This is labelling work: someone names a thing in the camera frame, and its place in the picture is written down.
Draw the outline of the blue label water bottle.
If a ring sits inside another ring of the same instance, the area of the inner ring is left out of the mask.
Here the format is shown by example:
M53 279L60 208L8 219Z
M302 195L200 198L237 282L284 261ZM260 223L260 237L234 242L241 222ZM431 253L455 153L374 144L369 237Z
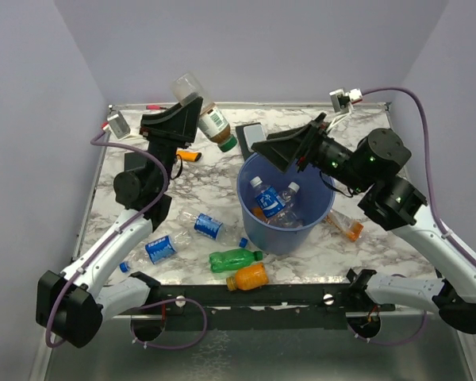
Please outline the blue label water bottle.
M254 198L266 219L271 219L284 210L285 201L271 185L266 184L259 176L251 179L250 184L254 191Z

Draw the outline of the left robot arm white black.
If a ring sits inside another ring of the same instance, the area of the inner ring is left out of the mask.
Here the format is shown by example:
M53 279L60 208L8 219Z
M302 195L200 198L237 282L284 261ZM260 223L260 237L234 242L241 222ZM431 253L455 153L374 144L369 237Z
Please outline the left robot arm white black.
M94 146L129 149L143 156L143 167L123 171L114 178L117 203L124 209L103 236L82 256L60 272L46 271L38 280L36 323L45 329L49 348L66 342L87 345L102 323L126 310L151 313L159 304L158 282L137 272L116 286L106 281L123 259L166 219L171 206L167 189L177 151L195 140L203 99L196 94L140 123L146 150L103 141L107 126L91 141Z

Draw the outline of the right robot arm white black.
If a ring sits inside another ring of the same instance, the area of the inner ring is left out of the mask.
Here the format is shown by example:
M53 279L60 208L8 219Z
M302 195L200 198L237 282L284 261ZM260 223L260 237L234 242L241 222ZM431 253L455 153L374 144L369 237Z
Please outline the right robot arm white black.
M399 176L411 152L390 129L374 129L350 151L328 135L320 114L307 125L270 134L252 150L285 172L308 165L361 194L358 206L374 223L414 247L441 276L409 279L375 270L350 273L348 300L357 310L395 304L438 314L463 333L476 334L476 253L462 254L462 241L443 231L426 197Z

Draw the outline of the brown coffee bottle green cap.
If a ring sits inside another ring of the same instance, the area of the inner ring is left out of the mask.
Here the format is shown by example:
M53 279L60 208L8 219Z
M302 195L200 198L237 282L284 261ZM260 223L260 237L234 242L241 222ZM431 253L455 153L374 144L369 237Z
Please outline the brown coffee bottle green cap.
M231 132L228 120L191 72L173 81L170 88L178 102L183 105L193 98L202 98L198 128L207 139L216 144L222 152L228 152L236 146L237 139Z

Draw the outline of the large clear water bottle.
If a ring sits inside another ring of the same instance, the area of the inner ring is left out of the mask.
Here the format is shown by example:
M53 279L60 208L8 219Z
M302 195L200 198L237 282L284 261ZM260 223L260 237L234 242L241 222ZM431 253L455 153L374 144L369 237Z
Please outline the large clear water bottle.
M294 229L303 226L303 220L295 213L296 196L300 186L296 182L291 182L287 188L281 190L278 194L285 201L285 208L277 216L269 219L273 226Z

